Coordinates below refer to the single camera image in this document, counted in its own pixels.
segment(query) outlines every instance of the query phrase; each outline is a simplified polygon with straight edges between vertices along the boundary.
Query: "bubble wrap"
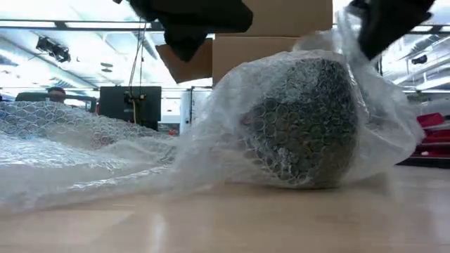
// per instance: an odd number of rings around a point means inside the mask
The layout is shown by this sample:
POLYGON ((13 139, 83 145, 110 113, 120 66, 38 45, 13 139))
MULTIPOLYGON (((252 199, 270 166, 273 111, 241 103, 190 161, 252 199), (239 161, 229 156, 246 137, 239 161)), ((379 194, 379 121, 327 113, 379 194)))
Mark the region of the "bubble wrap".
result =
POLYGON ((13 211, 167 186, 161 175, 177 147, 166 134, 54 102, 0 102, 0 132, 0 207, 13 211))
POLYGON ((337 30, 222 78, 180 143, 176 165, 187 186, 333 188, 412 154, 423 137, 417 115, 359 51, 349 16, 338 20, 337 30))
POLYGON ((423 132, 338 29, 230 71, 179 138, 60 103, 0 103, 0 211, 227 181, 333 188, 406 159, 423 132))

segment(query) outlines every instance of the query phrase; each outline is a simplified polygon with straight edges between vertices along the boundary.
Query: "computer monitor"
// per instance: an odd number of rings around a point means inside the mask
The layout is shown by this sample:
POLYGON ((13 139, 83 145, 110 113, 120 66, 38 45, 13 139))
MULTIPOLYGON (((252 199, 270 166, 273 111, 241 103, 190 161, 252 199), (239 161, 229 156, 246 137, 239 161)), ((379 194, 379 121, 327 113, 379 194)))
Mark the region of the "computer monitor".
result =
POLYGON ((124 101, 126 92, 132 92, 134 97, 146 96, 145 100, 139 102, 141 124, 158 130, 158 122, 161 120, 162 89, 160 86, 101 87, 98 113, 106 117, 133 122, 133 105, 124 101))

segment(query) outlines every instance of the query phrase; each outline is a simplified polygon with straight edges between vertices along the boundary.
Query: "cable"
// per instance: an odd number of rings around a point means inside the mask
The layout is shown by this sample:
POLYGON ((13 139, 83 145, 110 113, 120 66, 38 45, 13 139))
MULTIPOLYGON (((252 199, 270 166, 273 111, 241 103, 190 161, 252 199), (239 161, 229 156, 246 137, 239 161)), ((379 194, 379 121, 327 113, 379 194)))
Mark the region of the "cable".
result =
POLYGON ((134 61, 133 61, 133 66, 131 68, 131 76, 129 79, 129 95, 131 96, 131 102, 133 103, 133 118, 134 118, 134 123, 138 124, 137 122, 137 116, 136 116, 136 101, 134 100, 134 96, 133 96, 133 79, 134 79, 134 73, 136 71, 136 64, 137 64, 137 60, 138 60, 138 55, 139 55, 139 50, 141 50, 141 73, 140 73, 140 86, 142 85, 142 61, 143 61, 143 40, 145 38, 145 32, 147 29, 147 23, 144 23, 144 27, 143 27, 143 36, 141 38, 141 31, 138 31, 138 43, 137 43, 137 49, 136 49, 136 55, 134 56, 134 61))
POLYGON ((138 122, 136 121, 136 102, 134 100, 131 100, 133 103, 133 119, 134 119, 134 123, 138 124, 138 122))

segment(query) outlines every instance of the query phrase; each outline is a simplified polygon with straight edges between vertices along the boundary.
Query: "wooden table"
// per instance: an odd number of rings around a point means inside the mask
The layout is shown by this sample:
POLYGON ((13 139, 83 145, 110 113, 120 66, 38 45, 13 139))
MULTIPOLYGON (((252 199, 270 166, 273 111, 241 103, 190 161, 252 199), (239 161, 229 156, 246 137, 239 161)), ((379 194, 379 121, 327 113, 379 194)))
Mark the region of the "wooden table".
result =
POLYGON ((0 219, 1 253, 448 253, 450 171, 397 167, 339 190, 223 186, 0 219))

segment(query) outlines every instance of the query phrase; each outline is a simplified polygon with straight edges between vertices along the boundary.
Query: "bubble-wrapped object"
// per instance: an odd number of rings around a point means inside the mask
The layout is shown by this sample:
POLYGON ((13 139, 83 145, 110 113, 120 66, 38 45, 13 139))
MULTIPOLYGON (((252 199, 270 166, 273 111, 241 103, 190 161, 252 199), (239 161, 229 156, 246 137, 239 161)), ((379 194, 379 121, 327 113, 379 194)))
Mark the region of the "bubble-wrapped object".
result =
POLYGON ((359 51, 349 16, 338 20, 338 30, 243 63, 216 84, 180 143, 176 165, 186 187, 332 188, 412 154, 423 137, 417 115, 359 51))

